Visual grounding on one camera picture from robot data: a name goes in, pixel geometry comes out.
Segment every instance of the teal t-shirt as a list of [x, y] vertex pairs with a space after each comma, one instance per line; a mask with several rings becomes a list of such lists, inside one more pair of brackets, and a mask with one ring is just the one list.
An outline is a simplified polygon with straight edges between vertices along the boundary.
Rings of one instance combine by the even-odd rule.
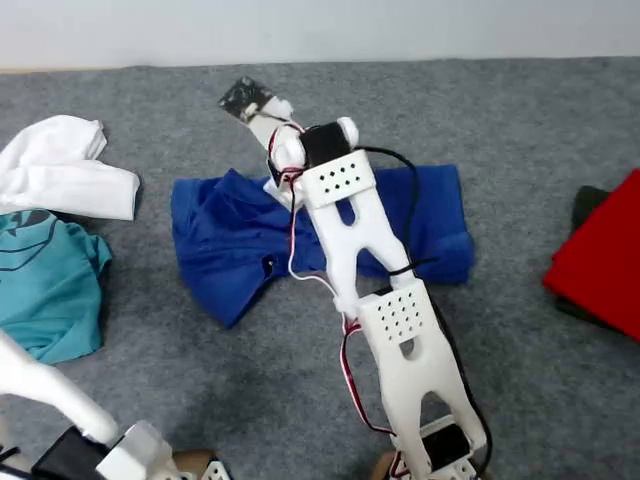
[[0, 328], [44, 363], [94, 352], [110, 260], [101, 237], [46, 210], [0, 215]]

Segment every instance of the white cloth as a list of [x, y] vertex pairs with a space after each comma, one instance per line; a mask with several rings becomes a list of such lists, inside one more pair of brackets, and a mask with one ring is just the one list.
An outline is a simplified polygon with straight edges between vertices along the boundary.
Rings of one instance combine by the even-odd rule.
[[22, 130], [0, 152], [0, 214], [45, 208], [133, 220], [140, 180], [96, 160], [102, 124], [58, 115]]

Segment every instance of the gray carpet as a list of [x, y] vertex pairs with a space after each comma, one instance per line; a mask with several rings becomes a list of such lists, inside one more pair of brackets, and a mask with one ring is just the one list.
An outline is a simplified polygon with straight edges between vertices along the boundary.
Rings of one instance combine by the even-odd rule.
[[[540, 284], [580, 185], [612, 189], [639, 164], [640, 59], [0, 76], [0, 144], [49, 115], [100, 119], [109, 138], [101, 159], [143, 178], [135, 222], [82, 220], [115, 256], [105, 346], [60, 368], [123, 427], [147, 419], [175, 447], [215, 448], [237, 480], [363, 479], [388, 446], [352, 408], [328, 295], [279, 281], [223, 331], [180, 282], [173, 180], [230, 167], [265, 174], [260, 146], [216, 106], [245, 74], [281, 92], [303, 124], [350, 115], [364, 143], [459, 166], [478, 262], [468, 285], [431, 291], [492, 427], [494, 477], [640, 478], [638, 344], [554, 311]], [[351, 352], [367, 407], [382, 422], [364, 340]], [[12, 399], [3, 410], [32, 454], [67, 426], [31, 402]]]

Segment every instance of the red wire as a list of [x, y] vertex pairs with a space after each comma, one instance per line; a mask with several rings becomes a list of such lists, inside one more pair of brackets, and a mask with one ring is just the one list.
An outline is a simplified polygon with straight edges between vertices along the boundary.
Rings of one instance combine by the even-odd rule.
[[400, 452], [396, 452], [393, 457], [393, 462], [391, 462], [391, 467], [389, 467], [389, 475], [392, 478], [402, 478], [405, 475], [409, 475], [410, 472], [408, 468], [405, 468], [401, 472], [396, 472], [398, 465], [400, 465]]
[[367, 413], [364, 410], [364, 406], [362, 405], [362, 401], [360, 400], [358, 388], [356, 387], [356, 382], [353, 379], [353, 375], [351, 373], [351, 367], [349, 367], [349, 359], [347, 357], [347, 340], [351, 335], [362, 330], [362, 326], [360, 326], [357, 319], [354, 320], [351, 325], [349, 325], [347, 320], [345, 319], [342, 329], [344, 331], [344, 336], [342, 338], [342, 345], [340, 347], [340, 365], [342, 366], [342, 373], [344, 375], [345, 381], [347, 382], [347, 387], [349, 388], [349, 393], [351, 394], [353, 404], [356, 406], [356, 410], [360, 415], [360, 419], [367, 427], [375, 432], [395, 436], [393, 430], [385, 427], [378, 427], [376, 425], [373, 425], [369, 421], [369, 417], [367, 416]]
[[[275, 140], [275, 136], [278, 132], [278, 129], [274, 130], [271, 134], [271, 138], [269, 139], [269, 156], [271, 156], [271, 150], [273, 148], [273, 142]], [[289, 251], [293, 249], [293, 245], [296, 238], [295, 232], [295, 205], [296, 205], [296, 194], [294, 190], [295, 181], [304, 173], [303, 168], [298, 167], [286, 167], [281, 171], [282, 174], [291, 173], [291, 176], [285, 176], [283, 179], [289, 183], [289, 187], [291, 189], [291, 221], [289, 225]], [[358, 323], [358, 319], [355, 319], [351, 324], [349, 324], [346, 317], [344, 317], [344, 322], [342, 324], [342, 331], [344, 332], [344, 336], [342, 337], [342, 344], [340, 346], [340, 365], [342, 366], [342, 373], [344, 375], [345, 381], [347, 383], [347, 388], [349, 389], [349, 393], [351, 394], [351, 399], [353, 400], [353, 404], [358, 411], [358, 415], [362, 422], [369, 427], [371, 430], [379, 433], [384, 433], [386, 435], [393, 435], [395, 437], [395, 432], [386, 427], [378, 427], [373, 425], [367, 416], [367, 413], [362, 404], [362, 400], [360, 399], [360, 394], [358, 393], [358, 388], [356, 386], [355, 379], [353, 378], [353, 374], [351, 373], [351, 367], [349, 366], [349, 358], [347, 356], [347, 341], [349, 337], [354, 333], [362, 331], [362, 326]], [[389, 474], [392, 478], [402, 478], [403, 476], [409, 474], [408, 469], [404, 469], [401, 472], [396, 472], [398, 466], [400, 465], [400, 452], [397, 452], [393, 462], [391, 463], [391, 468], [389, 469]]]

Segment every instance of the white plastic part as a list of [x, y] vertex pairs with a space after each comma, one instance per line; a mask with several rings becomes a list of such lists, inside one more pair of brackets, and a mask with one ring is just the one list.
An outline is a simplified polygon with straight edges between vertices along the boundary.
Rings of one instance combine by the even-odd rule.
[[368, 189], [375, 191], [376, 179], [366, 153], [356, 150], [310, 168], [304, 172], [300, 183], [309, 204], [317, 209]]
[[360, 142], [360, 132], [358, 131], [358, 127], [356, 127], [354, 121], [351, 117], [340, 117], [338, 119], [338, 124], [342, 127], [342, 131], [344, 132], [347, 142], [349, 142], [349, 146], [351, 148], [355, 148]]
[[224, 464], [214, 460], [205, 470], [201, 480], [231, 480], [231, 477], [224, 468]]
[[[339, 174], [346, 179], [346, 175], [353, 175], [347, 173], [348, 169], [365, 184], [353, 187], [350, 183], [345, 185], [346, 190], [341, 185], [326, 191], [328, 178], [335, 179]], [[357, 150], [310, 169], [302, 176], [302, 185], [305, 206], [327, 258], [327, 274], [337, 293], [336, 308], [359, 319], [378, 365], [382, 402], [397, 435], [396, 448], [403, 452], [412, 480], [434, 478], [430, 476], [430, 459], [420, 432], [421, 405], [426, 394], [437, 393], [449, 405], [474, 451], [486, 444], [486, 435], [469, 403], [453, 351], [440, 330], [424, 283], [407, 271], [391, 278], [393, 290], [382, 297], [368, 295], [360, 299], [358, 295], [356, 258], [361, 249], [367, 248], [389, 271], [409, 263], [387, 220], [366, 153]], [[349, 199], [355, 213], [352, 225], [344, 224], [334, 203], [344, 198]], [[400, 343], [407, 340], [412, 340], [414, 346], [405, 356]]]
[[0, 395], [18, 395], [49, 404], [96, 442], [107, 444], [116, 438], [118, 426], [111, 415], [58, 369], [36, 362], [2, 330], [0, 365]]
[[[266, 149], [269, 145], [269, 139], [271, 138], [273, 131], [285, 123], [272, 117], [290, 120], [293, 108], [288, 101], [281, 100], [278, 97], [272, 97], [266, 105], [262, 107], [262, 111], [270, 116], [255, 115], [247, 126], [258, 139], [260, 144]], [[286, 130], [289, 129], [283, 129], [282, 133], [284, 135], [286, 135]]]
[[289, 135], [286, 140], [275, 148], [272, 157], [273, 164], [280, 171], [287, 167], [301, 168], [305, 162], [305, 152], [302, 143], [300, 143], [295, 129], [281, 128], [278, 135], [284, 137], [285, 132], [288, 132]]
[[138, 422], [96, 470], [107, 480], [180, 480], [171, 455], [160, 433], [149, 423]]

